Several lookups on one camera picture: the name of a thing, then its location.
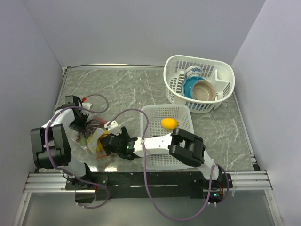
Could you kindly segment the purple fake grapes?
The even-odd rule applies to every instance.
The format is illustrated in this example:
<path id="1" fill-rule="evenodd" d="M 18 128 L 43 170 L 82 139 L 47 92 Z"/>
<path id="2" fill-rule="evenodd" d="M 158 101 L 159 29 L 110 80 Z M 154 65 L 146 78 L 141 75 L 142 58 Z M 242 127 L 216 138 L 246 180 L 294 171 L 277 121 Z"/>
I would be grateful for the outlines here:
<path id="1" fill-rule="evenodd" d="M 77 132 L 76 142 L 85 143 L 87 139 L 92 135 L 97 129 L 103 129 L 104 125 L 101 125 L 92 119 L 86 123 L 85 130 L 83 132 Z"/>

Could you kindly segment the yellow fake lemon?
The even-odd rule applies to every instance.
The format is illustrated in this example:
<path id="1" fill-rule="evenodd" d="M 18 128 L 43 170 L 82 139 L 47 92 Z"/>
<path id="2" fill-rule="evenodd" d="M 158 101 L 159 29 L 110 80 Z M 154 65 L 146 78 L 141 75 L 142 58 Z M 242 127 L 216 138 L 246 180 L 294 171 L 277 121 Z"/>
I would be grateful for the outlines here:
<path id="1" fill-rule="evenodd" d="M 177 121 L 174 118 L 163 118 L 160 123 L 163 128 L 168 130 L 173 130 L 177 127 Z"/>

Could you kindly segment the clear zip top bag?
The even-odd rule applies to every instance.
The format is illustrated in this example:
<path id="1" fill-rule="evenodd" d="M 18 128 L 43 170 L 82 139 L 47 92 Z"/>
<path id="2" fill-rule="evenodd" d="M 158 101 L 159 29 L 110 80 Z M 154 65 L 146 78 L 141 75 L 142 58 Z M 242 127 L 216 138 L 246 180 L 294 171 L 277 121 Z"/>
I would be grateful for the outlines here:
<path id="1" fill-rule="evenodd" d="M 87 153 L 94 154 L 96 159 L 107 157 L 100 142 L 101 138 L 108 135 L 108 131 L 104 127 L 106 123 L 107 121 L 100 116 L 93 116 L 86 122 L 83 131 L 70 130 L 69 141 L 71 142 L 71 147 L 81 148 Z"/>

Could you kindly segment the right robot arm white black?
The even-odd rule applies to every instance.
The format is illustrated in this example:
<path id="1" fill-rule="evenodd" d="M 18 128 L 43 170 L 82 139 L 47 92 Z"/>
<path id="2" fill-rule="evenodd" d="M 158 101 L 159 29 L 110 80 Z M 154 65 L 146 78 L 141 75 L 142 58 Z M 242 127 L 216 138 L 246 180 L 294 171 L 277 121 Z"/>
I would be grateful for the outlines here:
<path id="1" fill-rule="evenodd" d="M 181 128 L 165 135 L 148 137 L 147 129 L 140 137 L 130 137 L 125 127 L 121 133 L 109 133 L 100 138 L 107 155 L 116 154 L 121 159 L 139 159 L 145 171 L 176 171 L 196 168 L 202 188 L 214 190 L 222 186 L 222 173 L 206 151 L 203 138 Z"/>

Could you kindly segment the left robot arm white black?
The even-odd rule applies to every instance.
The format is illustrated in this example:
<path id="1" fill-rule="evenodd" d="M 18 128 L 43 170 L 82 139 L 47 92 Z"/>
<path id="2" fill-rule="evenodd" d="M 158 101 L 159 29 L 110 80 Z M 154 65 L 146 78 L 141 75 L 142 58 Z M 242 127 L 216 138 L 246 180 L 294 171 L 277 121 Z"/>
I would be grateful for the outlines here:
<path id="1" fill-rule="evenodd" d="M 67 181 L 74 186 L 82 189 L 89 189 L 93 185 L 93 177 L 91 171 L 88 169 L 87 164 L 78 162 L 71 159 L 71 147 L 66 135 L 66 129 L 72 129 L 78 133 L 86 131 L 86 122 L 88 114 L 83 113 L 82 101 L 77 96 L 66 96 L 65 103 L 58 107 L 55 113 L 59 113 L 62 109 L 76 106 L 75 109 L 68 109 L 58 117 L 52 120 L 52 124 L 48 128 L 48 146 L 50 155 L 54 163 L 58 167 L 63 168 L 63 172 L 70 171 L 75 173 L 77 179 L 73 176 L 68 176 Z M 33 161 L 38 169 L 53 169 L 53 165 L 48 157 L 45 142 L 45 128 L 47 124 L 39 128 L 34 128 L 30 131 L 30 138 L 32 144 Z"/>

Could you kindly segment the blue white porcelain cup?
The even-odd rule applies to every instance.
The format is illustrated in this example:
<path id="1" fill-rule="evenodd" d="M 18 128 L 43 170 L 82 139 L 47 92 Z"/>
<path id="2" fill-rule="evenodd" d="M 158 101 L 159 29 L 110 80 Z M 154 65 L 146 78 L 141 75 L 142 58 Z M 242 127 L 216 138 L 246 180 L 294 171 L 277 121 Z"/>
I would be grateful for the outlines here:
<path id="1" fill-rule="evenodd" d="M 186 79 L 190 78 L 190 77 L 201 77 L 202 76 L 202 68 L 200 66 L 190 66 L 188 68 L 185 69 L 184 71 L 184 77 Z"/>

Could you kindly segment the beige bowl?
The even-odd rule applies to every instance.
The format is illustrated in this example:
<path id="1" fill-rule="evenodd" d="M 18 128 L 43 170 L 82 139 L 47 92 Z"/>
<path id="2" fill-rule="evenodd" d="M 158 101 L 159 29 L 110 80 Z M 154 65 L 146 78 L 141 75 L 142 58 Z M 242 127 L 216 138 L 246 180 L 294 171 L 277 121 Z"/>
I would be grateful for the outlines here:
<path id="1" fill-rule="evenodd" d="M 195 100 L 214 101 L 215 96 L 214 87 L 206 80 L 199 80 L 192 86 L 191 97 Z"/>

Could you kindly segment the yellow fake banana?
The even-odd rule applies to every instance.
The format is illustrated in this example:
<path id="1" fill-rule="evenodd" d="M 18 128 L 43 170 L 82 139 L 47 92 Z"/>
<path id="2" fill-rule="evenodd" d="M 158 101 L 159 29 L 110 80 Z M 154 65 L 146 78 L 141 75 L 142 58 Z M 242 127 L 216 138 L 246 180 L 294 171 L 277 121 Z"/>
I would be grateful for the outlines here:
<path id="1" fill-rule="evenodd" d="M 107 135 L 108 131 L 95 131 L 87 139 L 87 148 L 93 153 L 100 152 L 103 149 L 100 139 L 106 137 Z"/>

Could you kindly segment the red fake pepper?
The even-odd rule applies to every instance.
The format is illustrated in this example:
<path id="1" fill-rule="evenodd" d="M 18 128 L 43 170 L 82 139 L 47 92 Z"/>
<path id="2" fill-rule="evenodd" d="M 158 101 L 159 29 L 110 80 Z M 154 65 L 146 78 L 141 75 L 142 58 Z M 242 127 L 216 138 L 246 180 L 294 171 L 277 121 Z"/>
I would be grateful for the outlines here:
<path id="1" fill-rule="evenodd" d="M 96 115 L 94 115 L 92 117 L 92 120 L 95 121 L 95 122 L 97 122 L 97 123 L 99 123 L 99 124 L 101 124 L 101 125 L 105 125 L 107 123 L 107 121 L 105 119 L 103 119 L 103 118 L 101 118 L 99 116 L 96 116 Z"/>

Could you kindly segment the aluminium frame rail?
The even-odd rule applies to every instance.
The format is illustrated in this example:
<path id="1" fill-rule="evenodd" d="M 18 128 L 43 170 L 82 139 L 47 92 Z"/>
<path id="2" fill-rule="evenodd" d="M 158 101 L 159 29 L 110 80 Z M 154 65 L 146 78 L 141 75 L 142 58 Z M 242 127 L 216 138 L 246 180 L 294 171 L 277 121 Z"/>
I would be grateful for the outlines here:
<path id="1" fill-rule="evenodd" d="M 272 190 L 268 174 L 265 171 L 229 172 L 230 183 L 235 191 Z M 70 189 L 67 179 L 61 173 L 30 173 L 25 182 L 24 193 L 92 193 L 94 190 Z"/>

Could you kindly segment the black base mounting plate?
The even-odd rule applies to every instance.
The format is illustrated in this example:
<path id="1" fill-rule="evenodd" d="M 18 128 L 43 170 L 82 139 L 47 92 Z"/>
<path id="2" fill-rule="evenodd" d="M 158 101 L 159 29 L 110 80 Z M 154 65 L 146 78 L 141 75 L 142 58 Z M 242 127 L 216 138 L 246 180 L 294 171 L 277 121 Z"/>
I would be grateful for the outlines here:
<path id="1" fill-rule="evenodd" d="M 214 190 L 211 185 L 202 188 L 196 180 L 198 171 L 184 172 L 92 172 L 92 184 L 87 189 L 78 188 L 67 181 L 70 189 L 93 189 L 92 193 L 77 192 L 75 200 L 79 203 L 111 199 L 147 198 L 147 190 L 153 198 L 189 197 L 220 202 L 227 188 L 232 188 L 229 173 L 222 173 L 222 186 Z"/>

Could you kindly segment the teal bowl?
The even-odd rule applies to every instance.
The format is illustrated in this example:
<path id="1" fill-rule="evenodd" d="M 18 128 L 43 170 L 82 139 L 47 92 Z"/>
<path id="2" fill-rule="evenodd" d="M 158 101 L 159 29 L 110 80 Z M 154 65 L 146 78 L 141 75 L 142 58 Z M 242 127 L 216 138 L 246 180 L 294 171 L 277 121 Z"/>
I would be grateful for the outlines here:
<path id="1" fill-rule="evenodd" d="M 192 98 L 192 87 L 197 81 L 203 81 L 202 77 L 189 77 L 186 78 L 181 85 L 181 95 L 187 98 Z"/>

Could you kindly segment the white oval dish rack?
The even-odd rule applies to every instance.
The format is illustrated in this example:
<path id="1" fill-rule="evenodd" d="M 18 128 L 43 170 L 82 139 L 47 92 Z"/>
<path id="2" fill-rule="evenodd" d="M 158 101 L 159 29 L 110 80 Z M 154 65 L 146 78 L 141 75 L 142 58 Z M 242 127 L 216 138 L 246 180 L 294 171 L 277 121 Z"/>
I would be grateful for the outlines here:
<path id="1" fill-rule="evenodd" d="M 185 80 L 184 71 L 190 66 L 202 68 L 202 78 L 214 87 L 214 101 L 199 101 L 181 95 L 181 85 Z M 163 71 L 166 97 L 172 104 L 186 105 L 192 113 L 208 113 L 227 100 L 234 91 L 235 75 L 225 62 L 192 56 L 174 55 L 168 58 Z"/>

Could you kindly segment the white perforated rectangular basket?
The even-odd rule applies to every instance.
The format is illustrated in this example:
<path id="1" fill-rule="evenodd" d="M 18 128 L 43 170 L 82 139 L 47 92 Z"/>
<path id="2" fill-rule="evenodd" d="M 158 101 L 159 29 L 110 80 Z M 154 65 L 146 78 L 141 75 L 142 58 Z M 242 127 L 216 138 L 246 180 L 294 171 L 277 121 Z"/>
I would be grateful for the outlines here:
<path id="1" fill-rule="evenodd" d="M 145 134 L 146 138 L 153 135 L 158 137 L 170 134 L 172 130 L 165 129 L 161 126 L 163 118 L 174 118 L 177 121 L 177 128 L 181 128 L 190 133 L 194 133 L 190 110 L 185 105 L 164 104 L 164 105 L 147 105 L 141 109 L 149 118 L 149 125 Z M 187 166 L 166 153 L 151 154 L 147 149 L 146 168 L 148 171 L 168 171 L 168 170 L 186 170 Z"/>

